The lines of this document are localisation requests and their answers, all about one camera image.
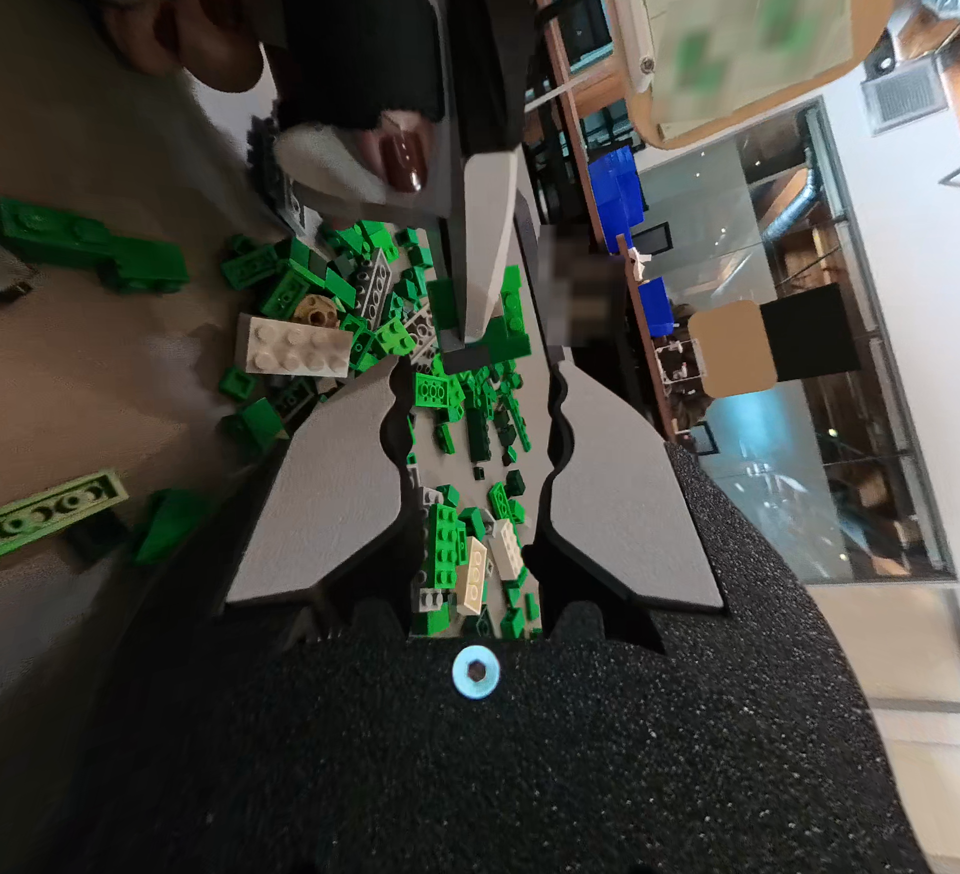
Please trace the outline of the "small white brick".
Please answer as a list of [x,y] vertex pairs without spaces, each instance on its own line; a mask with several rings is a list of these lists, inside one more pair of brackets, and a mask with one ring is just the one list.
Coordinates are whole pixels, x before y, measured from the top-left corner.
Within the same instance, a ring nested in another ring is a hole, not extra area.
[[510,520],[496,520],[487,538],[487,545],[501,580],[518,580],[525,565],[513,523]]

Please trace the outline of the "tan round piece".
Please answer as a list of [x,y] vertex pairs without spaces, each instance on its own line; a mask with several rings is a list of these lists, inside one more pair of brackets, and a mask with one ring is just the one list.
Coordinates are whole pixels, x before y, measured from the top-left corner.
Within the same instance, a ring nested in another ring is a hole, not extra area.
[[307,294],[295,307],[290,322],[318,328],[340,328],[341,311],[329,297]]

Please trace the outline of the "long green brick assembly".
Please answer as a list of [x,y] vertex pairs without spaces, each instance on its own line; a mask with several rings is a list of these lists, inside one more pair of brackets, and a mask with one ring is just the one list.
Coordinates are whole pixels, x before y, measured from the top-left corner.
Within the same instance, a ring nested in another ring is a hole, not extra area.
[[176,244],[115,234],[98,220],[7,197],[1,199],[1,241],[31,264],[93,270],[120,294],[171,294],[189,283]]

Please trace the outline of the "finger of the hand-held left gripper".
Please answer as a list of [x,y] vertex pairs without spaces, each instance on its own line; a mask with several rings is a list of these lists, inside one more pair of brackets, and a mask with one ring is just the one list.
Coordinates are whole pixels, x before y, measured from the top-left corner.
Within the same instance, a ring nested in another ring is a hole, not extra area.
[[478,342],[498,302],[517,198],[522,150],[476,154],[463,172],[465,309],[463,339]]

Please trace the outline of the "long green plate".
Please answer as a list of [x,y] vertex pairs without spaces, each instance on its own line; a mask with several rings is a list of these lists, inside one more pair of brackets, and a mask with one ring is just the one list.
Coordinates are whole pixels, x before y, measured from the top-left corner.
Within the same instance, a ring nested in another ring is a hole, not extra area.
[[67,481],[1,507],[1,556],[126,501],[129,493],[114,470]]

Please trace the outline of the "grey desk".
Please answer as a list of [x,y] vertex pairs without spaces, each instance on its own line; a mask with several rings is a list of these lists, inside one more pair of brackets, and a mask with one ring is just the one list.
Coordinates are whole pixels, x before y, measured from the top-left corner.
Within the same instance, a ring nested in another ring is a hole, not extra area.
[[234,233],[282,235],[246,164],[274,99],[269,71],[222,95],[127,70],[79,0],[2,0],[2,193],[172,242],[189,275],[172,295],[118,295],[93,272],[43,265],[2,310],[2,503],[111,468],[136,522],[161,488],[234,483],[217,385],[241,296],[219,252]]

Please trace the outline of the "blue storage bin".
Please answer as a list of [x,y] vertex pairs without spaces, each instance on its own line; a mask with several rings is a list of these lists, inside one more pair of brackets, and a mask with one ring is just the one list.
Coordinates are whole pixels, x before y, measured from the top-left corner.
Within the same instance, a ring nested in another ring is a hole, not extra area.
[[676,322],[664,278],[657,277],[643,282],[637,288],[637,294],[651,337],[670,336],[675,330]]
[[633,229],[644,222],[645,203],[634,151],[630,144],[610,147],[592,156],[587,170],[606,249],[617,255],[618,236],[624,235],[630,247]]

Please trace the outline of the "white vent grille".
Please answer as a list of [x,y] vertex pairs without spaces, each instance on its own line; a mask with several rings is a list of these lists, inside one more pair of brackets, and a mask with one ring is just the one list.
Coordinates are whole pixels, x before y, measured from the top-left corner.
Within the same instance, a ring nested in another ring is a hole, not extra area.
[[949,106],[941,68],[934,55],[900,64],[861,85],[873,136],[946,110]]

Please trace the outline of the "grey long plate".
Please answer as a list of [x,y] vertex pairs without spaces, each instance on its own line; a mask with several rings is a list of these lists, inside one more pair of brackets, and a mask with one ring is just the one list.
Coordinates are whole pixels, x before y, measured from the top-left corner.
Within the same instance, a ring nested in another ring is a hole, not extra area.
[[427,302],[402,322],[403,328],[414,341],[414,350],[409,353],[412,364],[431,363],[438,350],[433,315]]
[[370,259],[360,263],[354,279],[354,313],[367,321],[370,329],[381,325],[383,310],[391,292],[390,264],[381,248],[373,250]]

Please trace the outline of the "dark green plate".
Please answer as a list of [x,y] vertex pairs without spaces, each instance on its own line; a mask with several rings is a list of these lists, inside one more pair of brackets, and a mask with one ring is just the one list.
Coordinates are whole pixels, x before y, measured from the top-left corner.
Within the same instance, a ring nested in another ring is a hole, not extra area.
[[490,347],[476,344],[462,349],[441,351],[443,369],[449,376],[475,372],[495,363]]

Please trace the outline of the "narrow cream brick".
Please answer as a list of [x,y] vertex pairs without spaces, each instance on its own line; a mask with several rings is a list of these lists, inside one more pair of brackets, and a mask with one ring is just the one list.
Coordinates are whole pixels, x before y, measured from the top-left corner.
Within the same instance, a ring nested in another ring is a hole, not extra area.
[[457,568],[455,588],[459,616],[479,616],[484,604],[488,549],[473,536],[467,537],[466,563]]

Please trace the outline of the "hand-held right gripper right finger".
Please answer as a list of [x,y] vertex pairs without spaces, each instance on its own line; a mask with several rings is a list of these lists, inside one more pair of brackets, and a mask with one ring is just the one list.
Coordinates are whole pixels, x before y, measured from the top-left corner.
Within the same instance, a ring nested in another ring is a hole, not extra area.
[[720,615],[725,600],[666,442],[625,400],[571,362],[550,376],[553,465],[523,556],[554,635],[575,604],[607,636],[663,650],[654,610]]

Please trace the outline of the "large cream brick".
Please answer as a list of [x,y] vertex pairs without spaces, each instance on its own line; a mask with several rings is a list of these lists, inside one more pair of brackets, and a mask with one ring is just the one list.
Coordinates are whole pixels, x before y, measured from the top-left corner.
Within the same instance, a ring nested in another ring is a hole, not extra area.
[[248,375],[346,378],[354,336],[241,313],[234,365]]

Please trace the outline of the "pile of green toy bricks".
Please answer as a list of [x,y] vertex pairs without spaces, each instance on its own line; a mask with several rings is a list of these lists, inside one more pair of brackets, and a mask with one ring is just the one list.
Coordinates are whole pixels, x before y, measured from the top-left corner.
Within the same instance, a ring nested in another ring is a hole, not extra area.
[[[505,413],[510,428],[520,431],[522,412],[512,414],[515,390],[508,388],[499,397],[500,384],[480,370],[480,377],[467,379],[467,374],[449,376],[444,367],[414,365],[413,406],[408,425],[412,435],[412,449],[407,459],[407,470],[414,484],[414,498],[420,519],[420,568],[411,586],[411,625],[418,635],[432,636],[445,628],[442,622],[458,632],[462,616],[457,614],[455,588],[457,568],[467,562],[469,536],[488,546],[488,537],[496,520],[510,520],[517,515],[514,529],[519,530],[519,544],[530,543],[536,527],[536,503],[549,464],[546,453],[534,457],[540,466],[528,470],[525,489],[527,497],[508,494],[508,488],[522,483],[521,469],[503,465],[499,456],[485,460],[472,458],[471,433],[479,434],[479,445],[496,448],[496,453],[522,448],[524,435],[509,445],[497,441],[499,431],[493,413]],[[244,533],[237,552],[229,561],[229,568],[220,582],[215,610],[273,607],[288,602],[244,607],[225,604],[229,587],[244,545],[274,482],[291,439],[276,460],[270,461],[270,476],[264,487],[258,488],[251,502],[250,513],[244,523]],[[496,582],[502,581],[489,553],[486,563],[486,585],[493,599],[493,619],[498,621],[504,612],[522,608],[523,601],[512,603],[508,595],[499,592]]]

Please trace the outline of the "person's left hand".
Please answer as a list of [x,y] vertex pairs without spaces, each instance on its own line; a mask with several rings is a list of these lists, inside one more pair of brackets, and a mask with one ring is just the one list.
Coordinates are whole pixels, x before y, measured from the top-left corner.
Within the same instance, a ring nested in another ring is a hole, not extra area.
[[[129,66],[164,76],[181,67],[210,88],[252,88],[263,61],[248,0],[143,0],[101,6],[102,27]],[[433,126],[417,112],[388,111],[354,135],[366,169],[401,194],[427,183]]]

